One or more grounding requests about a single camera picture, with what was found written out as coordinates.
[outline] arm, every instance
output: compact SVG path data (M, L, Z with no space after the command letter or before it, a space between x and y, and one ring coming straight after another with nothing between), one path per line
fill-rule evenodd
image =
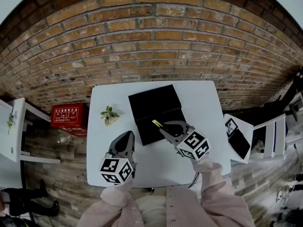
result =
M129 190L133 185L131 177L123 185L108 187L101 194L101 201L85 211L77 227L110 227L119 218L122 208L131 198Z
M230 179L222 178L222 166L208 157L193 165L202 174L202 207L210 218L219 227L254 227L247 204L241 197L234 196Z

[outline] striped shirt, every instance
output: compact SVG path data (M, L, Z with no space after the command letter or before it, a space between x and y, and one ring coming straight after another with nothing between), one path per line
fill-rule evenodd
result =
M202 204L184 186L167 187L167 227L254 227L244 199L234 196L230 179L222 178L222 166L208 157L193 165L202 174ZM83 213L78 227L144 227L129 193L132 182L104 189L101 201Z

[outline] person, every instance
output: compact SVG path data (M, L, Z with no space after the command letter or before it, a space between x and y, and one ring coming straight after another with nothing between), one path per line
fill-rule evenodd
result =
M136 201L129 191L132 178L107 187L101 201L82 214L78 227L254 227L244 199L235 196L222 166L208 156L193 162L202 174L200 204L196 193L184 186L166 188L166 197L145 196Z
M0 217L8 215L16 217L28 212L46 216L57 216L59 213L59 204L57 201L53 203L51 208L43 207L32 201L32 199L47 196L43 180L40 181L40 189L3 189L0 191Z

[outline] red fire extinguisher box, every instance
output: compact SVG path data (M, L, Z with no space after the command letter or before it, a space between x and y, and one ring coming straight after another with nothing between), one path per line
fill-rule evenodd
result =
M51 127L75 136L87 136L89 108L85 104L57 105L52 108Z

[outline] picture frame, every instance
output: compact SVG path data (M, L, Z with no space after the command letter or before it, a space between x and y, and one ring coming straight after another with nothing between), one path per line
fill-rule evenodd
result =
M228 136L228 138L230 138L235 133L235 131L238 129L238 125L235 123L235 121L233 119L230 119L225 124L225 128L226 128L227 136Z

